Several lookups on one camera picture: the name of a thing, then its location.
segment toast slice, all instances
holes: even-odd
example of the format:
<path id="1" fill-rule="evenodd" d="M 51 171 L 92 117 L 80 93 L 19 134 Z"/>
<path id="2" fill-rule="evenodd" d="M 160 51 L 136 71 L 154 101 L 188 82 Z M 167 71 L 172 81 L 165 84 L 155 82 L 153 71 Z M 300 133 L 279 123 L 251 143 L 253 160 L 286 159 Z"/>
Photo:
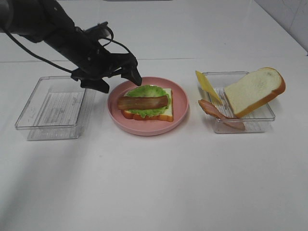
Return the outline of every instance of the toast slice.
<path id="1" fill-rule="evenodd" d="M 172 122 L 173 121 L 173 97 L 172 97 L 172 90 L 170 88 L 164 88 L 165 92 L 170 97 L 170 105 L 169 107 L 164 111 L 164 113 L 156 115 L 156 116 L 145 116 L 145 118 L 142 118 L 139 114 L 135 114 L 130 112 L 129 110 L 122 110 L 122 114 L 127 119 L 135 119 L 135 120 L 163 120 Z"/>
<path id="2" fill-rule="evenodd" d="M 245 75 L 224 91 L 234 115 L 241 118 L 283 93 L 285 82 L 277 70 L 264 67 Z"/>

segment black cable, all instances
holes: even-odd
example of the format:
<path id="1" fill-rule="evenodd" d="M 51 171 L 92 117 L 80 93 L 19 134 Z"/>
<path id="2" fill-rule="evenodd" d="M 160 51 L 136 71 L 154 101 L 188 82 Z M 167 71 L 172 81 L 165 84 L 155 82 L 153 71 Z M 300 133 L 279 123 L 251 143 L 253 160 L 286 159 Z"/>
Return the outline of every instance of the black cable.
<path id="1" fill-rule="evenodd" d="M 107 46 L 108 44 L 110 44 L 114 40 L 114 33 L 113 33 L 112 29 L 110 29 L 107 26 L 105 27 L 105 29 L 109 32 L 111 39 L 109 40 L 108 43 L 104 44 L 103 47 Z"/>
<path id="2" fill-rule="evenodd" d="M 103 38 L 103 39 L 108 40 L 108 41 L 111 41 L 111 42 L 114 42 L 115 44 L 120 45 L 120 46 L 123 47 L 125 50 L 127 50 L 128 53 L 131 53 L 130 50 L 129 50 L 126 46 L 124 46 L 122 43 L 117 42 L 117 41 L 115 41 L 115 40 L 113 40 L 113 39 L 110 39 L 110 38 Z"/>
<path id="3" fill-rule="evenodd" d="M 35 58 L 37 58 L 37 59 L 40 59 L 40 60 L 42 60 L 42 61 L 48 63 L 48 64 L 50 64 L 50 65 L 52 65 L 52 66 L 54 66 L 54 67 L 56 67 L 56 68 L 59 68 L 60 70 L 66 71 L 66 72 L 68 72 L 68 73 L 72 73 L 72 72 L 73 72 L 73 71 L 68 70 L 68 69 L 66 69 L 66 68 L 64 68 L 64 67 L 61 67 L 61 66 L 59 66 L 59 65 L 57 65 L 57 64 L 54 64 L 53 62 L 51 62 L 51 61 L 49 61 L 49 60 L 47 60 L 47 59 L 45 59 L 45 58 L 43 58 L 43 57 L 40 57 L 40 56 L 34 54 L 34 53 L 33 53 L 32 51 L 30 51 L 27 47 L 25 47 L 23 44 L 21 44 L 16 38 L 14 38 L 14 36 L 11 35 L 11 33 L 10 33 L 7 29 L 5 29 L 3 26 L 1 26 L 1 28 L 2 28 L 3 32 L 4 32 L 11 40 L 13 40 L 13 42 L 15 42 L 20 48 L 22 48 L 22 49 L 23 49 L 25 52 L 27 52 L 28 54 L 32 55 L 33 57 L 35 57 Z"/>

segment bread crust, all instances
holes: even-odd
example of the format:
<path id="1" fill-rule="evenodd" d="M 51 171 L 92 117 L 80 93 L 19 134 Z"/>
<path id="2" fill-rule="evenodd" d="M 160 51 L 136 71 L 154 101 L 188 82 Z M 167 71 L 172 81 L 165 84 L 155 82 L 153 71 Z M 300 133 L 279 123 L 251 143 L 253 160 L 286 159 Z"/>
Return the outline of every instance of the bread crust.
<path id="1" fill-rule="evenodd" d="M 173 107 L 173 92 L 171 91 L 171 99 L 172 99 L 172 107 Z M 156 116 L 145 116 L 145 118 L 142 118 L 139 114 L 134 114 L 131 113 L 128 110 L 121 110 L 122 111 L 122 115 L 126 118 L 126 119 L 134 119 L 134 120 L 162 120 L 162 121 L 168 121 L 168 122 L 173 122 L 173 117 L 174 117 L 174 111 L 172 108 L 172 116 L 169 115 L 156 115 Z"/>
<path id="2" fill-rule="evenodd" d="M 269 68 L 269 69 L 277 71 L 276 69 L 274 69 L 272 67 L 264 67 L 264 68 Z M 234 114 L 237 118 L 241 118 L 244 115 L 256 110 L 257 108 L 263 106 L 264 104 L 268 103 L 269 101 L 275 99 L 278 95 L 280 95 L 281 93 L 283 93 L 285 91 L 285 81 L 278 71 L 277 71 L 277 73 L 279 74 L 279 76 L 281 78 L 280 86 L 277 89 L 272 90 L 272 92 L 269 95 L 267 95 L 266 97 L 260 99 L 259 101 L 255 102 L 254 104 L 248 106 L 246 109 L 242 110 L 241 112 Z"/>

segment ham slice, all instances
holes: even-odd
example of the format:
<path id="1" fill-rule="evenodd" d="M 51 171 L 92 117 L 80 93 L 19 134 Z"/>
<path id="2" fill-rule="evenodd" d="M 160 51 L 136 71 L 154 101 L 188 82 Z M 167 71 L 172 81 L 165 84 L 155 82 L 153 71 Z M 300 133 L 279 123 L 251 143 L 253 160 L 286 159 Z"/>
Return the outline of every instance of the ham slice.
<path id="1" fill-rule="evenodd" d="M 203 111 L 208 115 L 218 119 L 237 119 L 223 115 L 213 104 L 206 100 L 199 100 L 198 102 Z M 224 124 L 234 129 L 245 130 L 245 125 L 242 122 L 224 122 Z"/>

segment white wall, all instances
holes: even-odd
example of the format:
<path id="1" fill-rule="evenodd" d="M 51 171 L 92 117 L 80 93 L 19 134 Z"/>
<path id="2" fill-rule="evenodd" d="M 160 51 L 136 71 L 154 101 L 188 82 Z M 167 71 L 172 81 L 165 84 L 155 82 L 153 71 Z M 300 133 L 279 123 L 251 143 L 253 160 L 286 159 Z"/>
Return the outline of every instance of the white wall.
<path id="1" fill-rule="evenodd" d="M 255 0 L 308 51 L 308 0 Z"/>

